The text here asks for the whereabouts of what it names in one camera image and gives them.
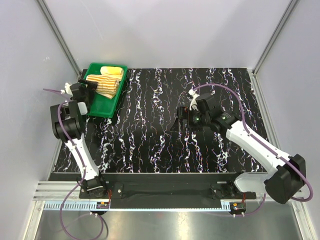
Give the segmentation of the yellow orange striped towel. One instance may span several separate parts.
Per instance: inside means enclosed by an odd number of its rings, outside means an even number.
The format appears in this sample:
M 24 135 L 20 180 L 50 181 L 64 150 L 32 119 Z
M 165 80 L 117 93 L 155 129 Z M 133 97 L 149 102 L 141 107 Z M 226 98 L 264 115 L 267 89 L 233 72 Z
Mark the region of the yellow orange striped towel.
M 118 91 L 120 80 L 107 75 L 90 74 L 86 77 L 89 82 L 97 83 L 96 93 L 112 99 Z

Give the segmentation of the yellow cream towel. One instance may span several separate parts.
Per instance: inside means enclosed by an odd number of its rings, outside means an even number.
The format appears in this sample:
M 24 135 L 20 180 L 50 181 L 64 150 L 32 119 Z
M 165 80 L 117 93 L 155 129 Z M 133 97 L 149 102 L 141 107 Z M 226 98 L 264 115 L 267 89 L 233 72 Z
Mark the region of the yellow cream towel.
M 114 76 L 122 76 L 124 74 L 124 70 L 118 66 L 102 66 L 100 68 L 101 75 L 114 75 Z

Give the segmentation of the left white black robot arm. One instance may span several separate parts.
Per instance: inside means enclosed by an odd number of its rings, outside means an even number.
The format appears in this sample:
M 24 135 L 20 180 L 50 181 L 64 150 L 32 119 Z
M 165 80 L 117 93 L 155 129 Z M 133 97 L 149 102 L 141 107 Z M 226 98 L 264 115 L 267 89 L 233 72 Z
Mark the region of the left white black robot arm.
M 50 107 L 54 136 L 71 152 L 81 174 L 77 182 L 81 198 L 103 198 L 108 186 L 95 164 L 85 141 L 85 115 L 88 114 L 98 88 L 97 82 L 79 79 L 77 83 L 65 83 L 64 89 L 44 89 L 66 98 L 66 101 Z

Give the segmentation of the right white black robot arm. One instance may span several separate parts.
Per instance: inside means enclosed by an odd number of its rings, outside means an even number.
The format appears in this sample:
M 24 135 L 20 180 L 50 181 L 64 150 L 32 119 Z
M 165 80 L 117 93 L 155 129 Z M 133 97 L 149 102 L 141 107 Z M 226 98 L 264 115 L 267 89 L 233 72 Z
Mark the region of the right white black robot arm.
M 247 192 L 268 194 L 279 204 L 285 204 L 306 183 L 306 161 L 296 154 L 279 150 L 257 133 L 253 132 L 233 112 L 220 109 L 199 111 L 187 106 L 177 108 L 176 120 L 171 131 L 191 132 L 210 128 L 214 133 L 227 138 L 245 150 L 264 168 L 263 173 L 243 172 L 228 181 L 227 192 L 232 198 L 239 198 Z

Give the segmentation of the green plastic tray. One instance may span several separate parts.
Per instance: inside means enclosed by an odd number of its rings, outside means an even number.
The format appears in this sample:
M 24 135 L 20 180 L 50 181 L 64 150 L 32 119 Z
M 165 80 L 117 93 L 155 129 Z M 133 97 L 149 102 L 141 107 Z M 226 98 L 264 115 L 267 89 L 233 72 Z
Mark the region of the green plastic tray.
M 89 116 L 93 117 L 101 117 L 101 118 L 112 118 L 114 116 L 114 113 L 116 111 L 116 106 L 118 104 L 118 100 L 122 94 L 122 88 L 125 83 L 125 79 L 127 76 L 127 70 L 128 67 L 125 65 L 116 65 L 116 64 L 108 64 L 108 63 L 91 63 L 86 71 L 86 74 L 84 76 L 84 79 L 88 75 L 101 75 L 100 69 L 103 66 L 114 66 L 114 67 L 121 67 L 123 69 L 123 75 L 116 76 L 116 75 L 107 75 L 109 77 L 117 78 L 120 80 L 119 87 L 117 90 L 116 95 L 109 99 L 107 97 L 104 97 L 100 94 L 97 94 L 95 92 L 93 103 L 90 107 L 90 111 L 88 112 Z

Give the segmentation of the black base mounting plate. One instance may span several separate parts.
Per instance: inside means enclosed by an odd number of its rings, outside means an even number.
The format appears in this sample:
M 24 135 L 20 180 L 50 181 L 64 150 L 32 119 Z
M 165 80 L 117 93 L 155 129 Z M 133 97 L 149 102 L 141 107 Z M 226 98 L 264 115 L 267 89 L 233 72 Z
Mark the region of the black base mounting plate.
M 103 177 L 111 200 L 123 202 L 203 203 L 213 198 L 212 188 L 230 181 L 235 173 L 108 173 Z

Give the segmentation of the right small controller board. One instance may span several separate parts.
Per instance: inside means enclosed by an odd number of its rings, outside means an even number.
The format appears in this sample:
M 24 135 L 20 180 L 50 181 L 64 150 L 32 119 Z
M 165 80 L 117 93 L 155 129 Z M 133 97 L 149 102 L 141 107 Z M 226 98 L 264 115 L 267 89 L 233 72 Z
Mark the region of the right small controller board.
M 230 205 L 230 209 L 234 212 L 245 212 L 247 209 L 247 205 L 245 202 L 232 202 Z

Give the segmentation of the small controller board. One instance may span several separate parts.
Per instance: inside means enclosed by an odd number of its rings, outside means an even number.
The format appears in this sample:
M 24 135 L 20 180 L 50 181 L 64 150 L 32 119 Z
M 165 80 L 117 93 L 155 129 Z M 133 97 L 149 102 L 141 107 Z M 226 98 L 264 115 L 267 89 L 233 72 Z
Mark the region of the small controller board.
M 247 205 L 245 202 L 232 202 L 230 205 L 230 209 L 234 212 L 245 212 L 247 209 Z
M 97 209 L 109 209 L 110 208 L 110 202 L 106 201 L 98 201 L 96 204 Z

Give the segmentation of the left small controller board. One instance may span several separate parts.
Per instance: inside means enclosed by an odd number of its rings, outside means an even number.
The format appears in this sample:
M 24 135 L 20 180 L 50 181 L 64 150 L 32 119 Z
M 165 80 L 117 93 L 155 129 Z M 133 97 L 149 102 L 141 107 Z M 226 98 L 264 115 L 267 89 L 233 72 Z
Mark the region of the left small controller board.
M 97 209 L 109 209 L 110 208 L 110 202 L 106 201 L 98 201 L 96 204 Z

